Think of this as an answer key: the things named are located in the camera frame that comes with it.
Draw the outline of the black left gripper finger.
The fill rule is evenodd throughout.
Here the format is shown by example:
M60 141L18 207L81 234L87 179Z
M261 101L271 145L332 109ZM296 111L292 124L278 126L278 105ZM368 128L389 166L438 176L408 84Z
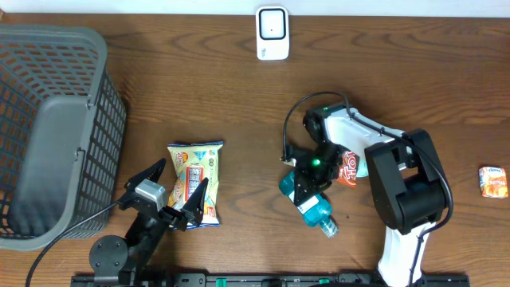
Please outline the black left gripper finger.
M164 158L161 158L160 160L158 160L156 163L154 163L147 169L132 176L124 184L124 188L126 189L126 191L134 191L135 188L139 184L141 184L141 182L144 181L145 179L148 179L149 181L152 181L153 183L157 183L159 181L161 174L163 173L166 163L167 163L167 160Z
M185 214L186 220L196 227L199 227L203 220L204 202L208 183L209 179L204 178L182 207L182 212Z

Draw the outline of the red brown snack packet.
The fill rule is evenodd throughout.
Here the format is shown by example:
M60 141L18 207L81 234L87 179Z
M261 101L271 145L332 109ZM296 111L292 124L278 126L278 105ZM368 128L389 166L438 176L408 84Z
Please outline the red brown snack packet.
M356 187L358 171L358 156L352 151L345 151L342 154L342 163L339 166L338 178L336 181L347 187Z

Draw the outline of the yellow snack bag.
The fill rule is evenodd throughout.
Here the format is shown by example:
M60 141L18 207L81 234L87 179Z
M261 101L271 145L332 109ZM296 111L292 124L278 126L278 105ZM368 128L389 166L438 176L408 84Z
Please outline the yellow snack bag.
M219 188L219 150L222 146L222 141L167 145L177 177L173 191L169 195L169 206L180 210L200 182L208 178L204 216L200 227L220 226L216 202Z

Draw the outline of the pale green wipes pack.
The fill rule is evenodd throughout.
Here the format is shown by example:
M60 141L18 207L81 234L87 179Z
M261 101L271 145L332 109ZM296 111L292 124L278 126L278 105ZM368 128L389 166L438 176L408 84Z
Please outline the pale green wipes pack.
M365 159L359 159L356 177L357 178L365 178L368 175L369 175L369 171L367 168L367 161Z

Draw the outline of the teal mouthwash bottle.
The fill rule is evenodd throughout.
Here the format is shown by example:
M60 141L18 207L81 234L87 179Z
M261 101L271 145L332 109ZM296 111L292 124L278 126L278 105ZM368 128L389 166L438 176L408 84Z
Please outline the teal mouthwash bottle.
M294 172L287 174L279 183L280 192L294 202ZM328 238L338 233L338 226L331 216L332 206L322 195L314 195L296 206L305 224L311 228L319 227Z

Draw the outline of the small orange juice carton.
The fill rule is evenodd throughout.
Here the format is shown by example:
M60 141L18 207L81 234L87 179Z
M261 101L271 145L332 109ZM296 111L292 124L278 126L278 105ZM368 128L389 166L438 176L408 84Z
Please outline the small orange juice carton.
M502 167L481 167L479 184L481 195L485 198L505 199L508 197L507 176Z

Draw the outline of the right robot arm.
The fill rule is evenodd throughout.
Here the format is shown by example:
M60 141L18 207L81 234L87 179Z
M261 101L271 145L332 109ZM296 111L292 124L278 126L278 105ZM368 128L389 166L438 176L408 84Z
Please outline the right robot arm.
M387 128L345 104L306 111L303 125L315 150L287 144L282 161L293 167L279 183L310 227L329 238L338 227L324 192L334 183L354 187L367 178L375 209L386 226L376 284L416 286L429 234L452 197L430 135Z

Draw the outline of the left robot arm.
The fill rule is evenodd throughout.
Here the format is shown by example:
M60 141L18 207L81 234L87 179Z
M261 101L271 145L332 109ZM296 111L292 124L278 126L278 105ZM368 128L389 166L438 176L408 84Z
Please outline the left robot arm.
M199 226L204 215L208 178L200 179L191 197L176 210L168 206L169 196L158 184L166 165L160 159L132 176L118 200L121 210L133 208L138 214L125 236L103 236L92 246L89 262L94 275L90 286L172 286L173 278L147 268L163 235L170 229L185 231Z

